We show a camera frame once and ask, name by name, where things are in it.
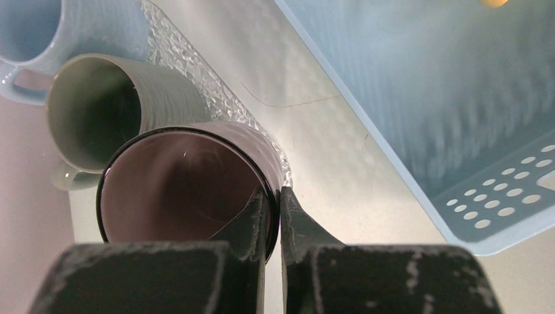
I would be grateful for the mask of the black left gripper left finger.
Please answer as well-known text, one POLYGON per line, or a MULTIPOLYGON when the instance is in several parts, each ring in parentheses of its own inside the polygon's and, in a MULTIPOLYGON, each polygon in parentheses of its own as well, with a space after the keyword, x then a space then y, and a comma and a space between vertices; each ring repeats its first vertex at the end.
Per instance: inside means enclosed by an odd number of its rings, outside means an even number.
POLYGON ((257 188, 207 241, 89 243, 66 249, 31 313, 262 313, 266 213, 257 188))

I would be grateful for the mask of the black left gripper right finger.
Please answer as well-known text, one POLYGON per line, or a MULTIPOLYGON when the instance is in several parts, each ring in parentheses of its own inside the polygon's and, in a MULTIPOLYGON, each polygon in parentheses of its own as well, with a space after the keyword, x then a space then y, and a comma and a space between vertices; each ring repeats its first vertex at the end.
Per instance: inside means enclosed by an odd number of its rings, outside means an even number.
POLYGON ((500 313, 479 262, 450 245, 346 245, 281 190, 286 313, 500 313))

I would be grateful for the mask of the pink ceramic mug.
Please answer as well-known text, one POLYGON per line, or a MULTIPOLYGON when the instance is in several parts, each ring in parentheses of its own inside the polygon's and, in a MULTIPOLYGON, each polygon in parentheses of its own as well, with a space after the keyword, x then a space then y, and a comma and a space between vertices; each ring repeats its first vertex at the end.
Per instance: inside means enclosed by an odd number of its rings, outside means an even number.
POLYGON ((109 159, 96 194, 106 243, 204 241, 262 189, 266 255, 276 246, 281 156, 261 131, 239 122, 157 128, 138 135, 109 159))

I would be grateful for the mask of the grey ceramic mug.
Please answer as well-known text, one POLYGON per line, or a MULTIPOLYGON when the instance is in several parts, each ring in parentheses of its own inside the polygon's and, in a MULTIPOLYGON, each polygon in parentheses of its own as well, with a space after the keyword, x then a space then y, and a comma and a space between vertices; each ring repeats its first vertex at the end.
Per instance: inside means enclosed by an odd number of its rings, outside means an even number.
POLYGON ((45 106, 62 159, 50 180, 65 191, 97 185, 116 151, 142 133, 211 119, 205 97, 177 70, 105 54, 65 63, 45 106))

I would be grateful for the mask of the light blue plastic basket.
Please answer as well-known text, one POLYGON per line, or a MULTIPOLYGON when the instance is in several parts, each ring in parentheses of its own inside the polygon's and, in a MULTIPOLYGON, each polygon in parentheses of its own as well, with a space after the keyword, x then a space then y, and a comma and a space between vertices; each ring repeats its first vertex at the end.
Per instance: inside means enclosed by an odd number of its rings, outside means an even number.
POLYGON ((554 226, 554 2, 278 1, 444 239, 554 226))

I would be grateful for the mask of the light blue ceramic mug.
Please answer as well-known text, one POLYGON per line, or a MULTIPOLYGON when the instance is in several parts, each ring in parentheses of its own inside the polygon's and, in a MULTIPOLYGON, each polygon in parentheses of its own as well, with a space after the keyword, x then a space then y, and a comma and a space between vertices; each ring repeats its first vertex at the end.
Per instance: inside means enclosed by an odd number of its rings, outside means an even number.
POLYGON ((67 60, 87 53, 144 61, 148 37, 137 1, 2 1, 1 96, 42 105, 46 90, 15 84, 22 70, 54 76, 67 60))

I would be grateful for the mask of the clear textured glass tray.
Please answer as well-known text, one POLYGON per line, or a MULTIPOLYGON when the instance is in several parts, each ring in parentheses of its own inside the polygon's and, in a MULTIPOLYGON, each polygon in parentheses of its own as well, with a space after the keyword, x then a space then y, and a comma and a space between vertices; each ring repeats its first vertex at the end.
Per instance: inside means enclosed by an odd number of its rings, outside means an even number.
POLYGON ((151 1, 139 1, 149 23, 147 62, 186 76, 205 97, 212 120, 240 122, 257 130, 279 156, 282 186, 292 187, 293 174, 285 151, 249 112, 166 13, 151 1))

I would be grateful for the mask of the yellow ceramic mug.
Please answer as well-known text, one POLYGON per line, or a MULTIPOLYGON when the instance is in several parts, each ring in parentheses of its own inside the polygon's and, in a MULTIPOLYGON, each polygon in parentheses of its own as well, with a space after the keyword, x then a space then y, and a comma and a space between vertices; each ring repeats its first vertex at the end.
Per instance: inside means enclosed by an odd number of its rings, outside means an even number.
POLYGON ((480 0, 480 2, 490 8, 502 7, 509 0, 480 0))

